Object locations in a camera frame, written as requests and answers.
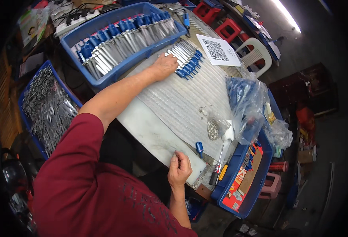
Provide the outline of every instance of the white cutting board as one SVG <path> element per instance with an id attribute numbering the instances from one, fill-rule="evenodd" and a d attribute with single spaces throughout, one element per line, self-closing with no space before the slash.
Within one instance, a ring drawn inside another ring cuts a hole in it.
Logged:
<path id="1" fill-rule="evenodd" d="M 187 179 L 189 185 L 193 185 L 203 172 L 206 163 L 137 97 L 117 119 L 134 138 L 167 167 L 170 166 L 170 159 L 175 150 L 188 155 L 193 170 Z"/>

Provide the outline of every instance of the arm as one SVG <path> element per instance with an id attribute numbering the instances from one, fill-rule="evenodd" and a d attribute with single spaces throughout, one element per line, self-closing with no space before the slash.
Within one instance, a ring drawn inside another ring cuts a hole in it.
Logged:
<path id="1" fill-rule="evenodd" d="M 188 156 L 183 152 L 175 151 L 167 174 L 171 186 L 169 209 L 179 224 L 188 229 L 191 229 L 191 224 L 185 204 L 185 182 L 192 172 Z"/>
<path id="2" fill-rule="evenodd" d="M 177 58 L 164 54 L 142 72 L 124 78 L 96 94 L 80 109 L 78 114 L 90 113 L 97 116 L 106 132 L 108 125 L 129 105 L 145 87 L 161 81 L 172 74 L 178 67 Z"/>

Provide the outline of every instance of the fluorescent light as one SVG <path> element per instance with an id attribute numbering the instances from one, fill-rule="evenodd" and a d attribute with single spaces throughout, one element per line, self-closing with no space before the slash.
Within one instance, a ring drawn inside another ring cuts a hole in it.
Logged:
<path id="1" fill-rule="evenodd" d="M 295 30 L 300 33 L 301 31 L 300 31 L 299 26 L 296 24 L 294 18 L 292 18 L 289 11 L 283 6 L 283 4 L 279 0 L 271 0 L 271 1 L 274 2 L 274 4 L 277 6 L 277 8 L 285 15 L 285 17 L 286 17 L 287 21 L 290 23 L 290 25 L 294 26 Z"/>

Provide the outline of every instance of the white paper sheet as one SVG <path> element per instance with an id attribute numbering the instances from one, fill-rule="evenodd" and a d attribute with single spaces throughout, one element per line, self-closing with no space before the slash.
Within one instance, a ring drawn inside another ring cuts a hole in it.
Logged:
<path id="1" fill-rule="evenodd" d="M 196 35 L 212 65 L 240 67 L 238 55 L 223 39 Z"/>

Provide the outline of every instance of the workshop table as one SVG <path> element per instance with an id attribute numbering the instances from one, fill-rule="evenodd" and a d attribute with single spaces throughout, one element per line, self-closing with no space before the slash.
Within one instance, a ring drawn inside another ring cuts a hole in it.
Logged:
<path id="1" fill-rule="evenodd" d="M 191 38 L 187 39 L 186 36 L 182 36 L 181 38 L 184 40 L 190 40 L 200 49 L 202 47 L 196 37 L 196 34 L 221 39 L 216 32 L 214 32 L 207 24 L 202 22 L 193 12 L 187 10 L 181 5 L 155 4 L 155 6 L 165 8 L 165 10 L 167 10 L 177 22 L 181 21 L 174 13 L 175 9 L 181 8 L 189 13 Z M 177 11 L 177 13 L 179 16 L 182 15 L 180 11 Z M 241 77 L 244 73 L 249 73 L 243 66 L 220 66 L 220 68 L 222 68 L 227 75 L 233 77 Z M 128 73 L 125 73 L 119 78 L 119 80 L 124 78 L 127 74 Z M 190 159 L 200 159 L 196 153 L 196 150 L 190 144 L 182 141 L 147 105 L 145 105 L 137 97 L 133 99 L 133 101 L 117 117 L 117 119 L 152 155 L 154 155 L 167 167 L 170 164 L 170 157 L 172 155 L 169 148 L 173 147 L 183 151 L 189 156 Z M 166 140 L 171 141 L 171 143 L 162 144 L 162 142 L 165 142 Z M 233 154 L 237 144 L 237 141 L 232 142 L 227 150 L 226 158 Z M 201 173 L 199 172 L 197 174 L 193 174 L 197 180 L 193 185 L 190 186 L 205 199 L 210 199 L 210 194 L 214 189 L 214 186 L 209 185 L 209 179 L 214 169 L 213 164 L 215 161 L 206 153 L 204 153 L 203 158 L 208 164 Z"/>
<path id="2" fill-rule="evenodd" d="M 274 49 L 270 45 L 270 40 L 260 32 L 259 29 L 257 29 L 254 24 L 246 17 L 244 16 L 241 12 L 239 12 L 236 7 L 232 6 L 231 4 L 228 3 L 228 0 L 220 0 L 220 3 L 226 6 L 231 12 L 234 13 L 234 15 L 241 21 L 243 22 L 244 25 L 247 26 L 247 28 L 253 33 L 255 38 L 257 38 L 259 41 L 262 42 L 262 44 L 265 45 L 267 50 L 269 51 L 271 55 L 271 59 L 273 60 L 273 63 L 278 67 L 279 66 L 279 58 L 277 57 L 276 53 L 274 52 Z"/>

